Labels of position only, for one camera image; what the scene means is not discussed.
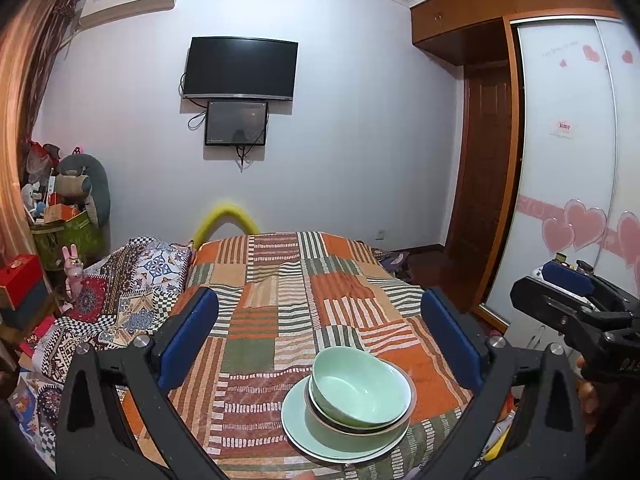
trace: blue gripper pad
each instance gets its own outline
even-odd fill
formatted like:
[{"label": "blue gripper pad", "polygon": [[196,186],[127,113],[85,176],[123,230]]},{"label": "blue gripper pad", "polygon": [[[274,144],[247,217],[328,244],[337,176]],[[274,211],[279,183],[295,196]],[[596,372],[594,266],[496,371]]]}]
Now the blue gripper pad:
[{"label": "blue gripper pad", "polygon": [[167,394],[184,382],[218,319],[218,309],[216,293],[201,286],[183,310],[169,317],[154,335],[151,362],[163,393]]},{"label": "blue gripper pad", "polygon": [[478,324],[460,314],[439,288],[424,291],[420,314],[456,382],[474,394],[478,393],[484,384],[483,362],[488,361],[485,338]]},{"label": "blue gripper pad", "polygon": [[588,296],[593,293],[593,283],[581,272],[571,270],[556,262],[547,262],[542,267],[542,277],[545,281],[564,288],[578,296]]}]

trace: sliding closet door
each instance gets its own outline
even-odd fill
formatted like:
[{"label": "sliding closet door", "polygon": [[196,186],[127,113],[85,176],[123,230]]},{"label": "sliding closet door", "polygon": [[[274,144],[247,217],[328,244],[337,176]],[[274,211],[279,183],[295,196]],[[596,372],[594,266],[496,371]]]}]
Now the sliding closet door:
[{"label": "sliding closet door", "polygon": [[[593,20],[526,23],[518,34],[525,88],[522,171],[486,306],[524,324],[532,319],[519,316],[509,297],[516,280],[557,252],[571,262],[596,262],[611,203],[616,125],[609,71]],[[530,334],[531,326],[523,329]]]},{"label": "sliding closet door", "polygon": [[632,294],[640,282],[640,51],[622,23],[598,21],[618,120],[616,186],[599,276]]}]

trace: patterned quilt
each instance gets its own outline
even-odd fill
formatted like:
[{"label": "patterned quilt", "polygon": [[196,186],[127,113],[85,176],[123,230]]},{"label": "patterned quilt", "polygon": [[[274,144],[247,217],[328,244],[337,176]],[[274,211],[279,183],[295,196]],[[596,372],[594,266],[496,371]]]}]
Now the patterned quilt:
[{"label": "patterned quilt", "polygon": [[[88,341],[98,349],[117,348],[155,332],[184,290],[190,261],[190,247],[143,237],[85,269],[73,309],[55,320],[34,349],[38,372],[22,372],[9,399],[23,434],[51,468],[63,383],[76,346]],[[121,399],[125,391],[118,391]]]},{"label": "patterned quilt", "polygon": [[[220,316],[183,386],[170,399],[230,478],[402,478],[448,435],[470,393],[452,378],[419,315],[422,290],[390,277],[361,242],[318,233],[265,234],[205,244],[173,312],[199,286]],[[363,349],[393,362],[418,392],[411,427],[386,456],[357,466],[310,460],[280,422],[289,389],[328,346]],[[162,463],[130,394],[124,410],[143,452]]]}]

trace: green bag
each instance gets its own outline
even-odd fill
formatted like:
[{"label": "green bag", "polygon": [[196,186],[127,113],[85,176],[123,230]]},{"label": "green bag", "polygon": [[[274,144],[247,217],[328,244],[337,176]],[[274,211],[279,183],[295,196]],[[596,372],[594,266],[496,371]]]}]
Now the green bag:
[{"label": "green bag", "polygon": [[61,270],[64,264],[62,247],[76,244],[78,256],[86,265],[89,258],[102,253],[102,231],[91,223],[86,211],[70,220],[58,220],[31,226],[36,250],[45,270]]}]

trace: pink toy rabbit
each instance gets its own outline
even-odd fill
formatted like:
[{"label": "pink toy rabbit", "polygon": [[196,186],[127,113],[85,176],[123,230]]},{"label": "pink toy rabbit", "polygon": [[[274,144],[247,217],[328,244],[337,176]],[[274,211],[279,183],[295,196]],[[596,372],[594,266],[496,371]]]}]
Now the pink toy rabbit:
[{"label": "pink toy rabbit", "polygon": [[62,255],[65,257],[66,294],[75,301],[82,290],[82,273],[84,265],[78,258],[78,248],[71,244],[70,250],[62,247]]}]

